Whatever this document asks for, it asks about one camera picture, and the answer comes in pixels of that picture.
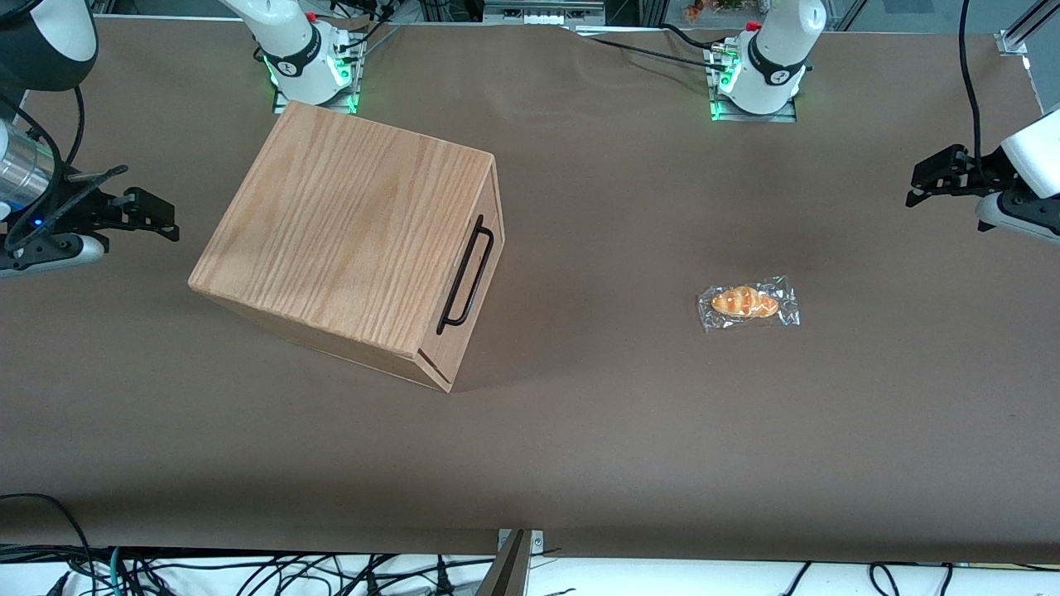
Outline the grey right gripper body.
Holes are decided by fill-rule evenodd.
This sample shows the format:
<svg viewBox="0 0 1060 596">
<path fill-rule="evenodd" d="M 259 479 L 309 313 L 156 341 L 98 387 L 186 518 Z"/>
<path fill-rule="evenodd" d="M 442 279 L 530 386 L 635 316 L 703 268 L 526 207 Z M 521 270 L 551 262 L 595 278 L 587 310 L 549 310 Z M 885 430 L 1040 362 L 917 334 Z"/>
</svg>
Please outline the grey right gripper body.
<svg viewBox="0 0 1060 596">
<path fill-rule="evenodd" d="M 58 208 L 65 163 L 12 123 L 1 129 L 1 216 L 46 220 Z"/>
</svg>

